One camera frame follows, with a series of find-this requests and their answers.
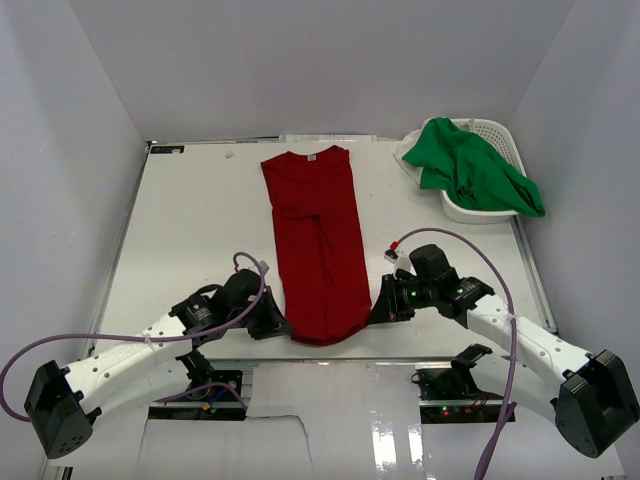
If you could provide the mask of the green t shirt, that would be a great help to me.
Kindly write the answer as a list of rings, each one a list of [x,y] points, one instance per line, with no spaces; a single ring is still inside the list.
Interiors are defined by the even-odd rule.
[[[422,189],[443,191],[465,210],[546,215],[536,184],[478,134],[462,130],[446,117],[428,120],[421,130],[404,160],[422,168]]]

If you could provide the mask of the red t shirt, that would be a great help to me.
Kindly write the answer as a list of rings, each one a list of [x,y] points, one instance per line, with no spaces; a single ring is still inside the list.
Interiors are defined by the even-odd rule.
[[[261,164],[292,340],[339,343],[362,330],[369,280],[348,150],[285,152]]]

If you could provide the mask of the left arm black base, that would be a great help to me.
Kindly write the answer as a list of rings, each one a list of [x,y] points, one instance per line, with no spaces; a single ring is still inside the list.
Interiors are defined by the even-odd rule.
[[[242,397],[243,372],[216,370],[211,382],[216,386],[184,394],[157,405],[159,418],[169,420],[243,421],[246,408]]]

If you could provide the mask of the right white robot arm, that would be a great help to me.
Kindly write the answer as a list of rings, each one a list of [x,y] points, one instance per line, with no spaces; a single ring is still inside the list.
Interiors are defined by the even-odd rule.
[[[385,257],[394,271],[381,280],[368,324],[409,321],[418,310],[434,308],[504,351],[472,344],[439,375],[417,372],[414,381],[423,390],[456,397],[508,393],[589,458],[599,457],[638,422],[639,402],[627,369],[611,351],[592,354],[511,315],[489,285],[459,276],[434,244],[410,254],[390,248]]]

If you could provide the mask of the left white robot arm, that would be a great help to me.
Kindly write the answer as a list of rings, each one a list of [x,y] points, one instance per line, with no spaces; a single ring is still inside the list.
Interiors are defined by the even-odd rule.
[[[36,370],[25,410],[47,458],[84,445],[110,419],[155,401],[204,394],[223,378],[200,353],[227,328],[244,328],[254,340],[289,336],[269,286],[242,269],[224,285],[206,285],[174,305],[134,342]]]

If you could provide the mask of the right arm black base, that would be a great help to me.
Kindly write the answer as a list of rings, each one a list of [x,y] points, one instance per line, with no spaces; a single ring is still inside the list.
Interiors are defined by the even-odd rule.
[[[420,368],[410,381],[419,389],[423,425],[496,423],[502,397],[458,385],[449,368]]]

